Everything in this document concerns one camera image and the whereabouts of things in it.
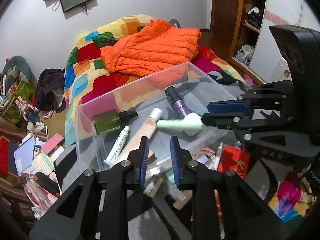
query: quilted jacket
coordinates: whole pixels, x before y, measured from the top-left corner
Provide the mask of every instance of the quilted jacket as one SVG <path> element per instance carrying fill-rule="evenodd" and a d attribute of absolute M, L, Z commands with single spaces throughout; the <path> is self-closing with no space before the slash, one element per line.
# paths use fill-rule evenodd
<path fill-rule="evenodd" d="M 199 29 L 178 29 L 153 19 L 140 32 L 103 47 L 101 58 L 109 73 L 144 77 L 190 61 L 197 53 Z"/>

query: beige cosmetic tube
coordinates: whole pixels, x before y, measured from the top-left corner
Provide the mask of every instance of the beige cosmetic tube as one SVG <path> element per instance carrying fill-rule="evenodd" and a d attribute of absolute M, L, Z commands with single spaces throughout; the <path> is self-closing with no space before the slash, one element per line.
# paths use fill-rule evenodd
<path fill-rule="evenodd" d="M 121 153 L 119 154 L 117 160 L 113 165 L 126 160 L 129 156 L 129 153 L 133 150 L 136 150 L 140 146 L 140 141 L 142 136 L 146 136 L 149 139 L 152 137 L 154 132 L 157 129 L 157 122 L 161 118 L 163 111 L 159 108 L 154 108 L 149 115 L 149 117 L 144 121 L 139 130 L 135 133 L 135 135 L 131 138 L 131 140 L 127 143 L 127 145 L 123 148 Z"/>

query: pink notebook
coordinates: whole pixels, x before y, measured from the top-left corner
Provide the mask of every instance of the pink notebook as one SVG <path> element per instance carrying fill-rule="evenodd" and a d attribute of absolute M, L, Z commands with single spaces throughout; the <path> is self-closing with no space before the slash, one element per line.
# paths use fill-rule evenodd
<path fill-rule="evenodd" d="M 62 143 L 64 138 L 56 133 L 52 136 L 44 145 L 41 146 L 41 149 L 46 153 L 49 154 L 53 149 L 57 149 Z"/>

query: transparent storage box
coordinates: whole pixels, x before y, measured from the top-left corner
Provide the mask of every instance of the transparent storage box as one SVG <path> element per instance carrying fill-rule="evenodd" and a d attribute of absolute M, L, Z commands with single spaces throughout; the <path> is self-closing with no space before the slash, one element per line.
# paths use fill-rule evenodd
<path fill-rule="evenodd" d="M 190 112 L 200 116 L 207 111 L 209 102 L 235 99 L 221 85 L 188 62 L 140 78 L 79 105 L 76 109 L 76 150 L 80 172 L 88 168 L 96 172 L 108 169 L 103 160 L 108 156 L 122 129 L 97 135 L 92 122 L 93 115 L 112 109 L 118 112 L 136 110 L 138 116 L 127 123 L 130 127 L 128 142 L 154 107 L 163 110 L 162 119 L 179 119 L 164 93 L 169 86 L 176 88 Z M 190 137 L 183 131 L 157 129 L 149 141 L 149 148 L 156 155 L 156 159 L 148 165 L 147 177 L 171 168 L 171 136 L 176 135 L 181 148 L 193 154 L 219 140 L 226 133 L 225 130 L 213 127 Z"/>

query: green cosmetic tube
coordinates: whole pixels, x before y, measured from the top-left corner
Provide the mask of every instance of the green cosmetic tube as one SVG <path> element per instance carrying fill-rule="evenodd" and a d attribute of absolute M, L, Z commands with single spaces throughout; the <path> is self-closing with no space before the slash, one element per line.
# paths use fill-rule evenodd
<path fill-rule="evenodd" d="M 102 132 L 111 132 L 120 129 L 121 125 L 131 118 L 138 116 L 137 111 L 123 111 L 118 113 L 116 109 L 96 114 L 92 117 L 92 122 L 97 135 Z"/>

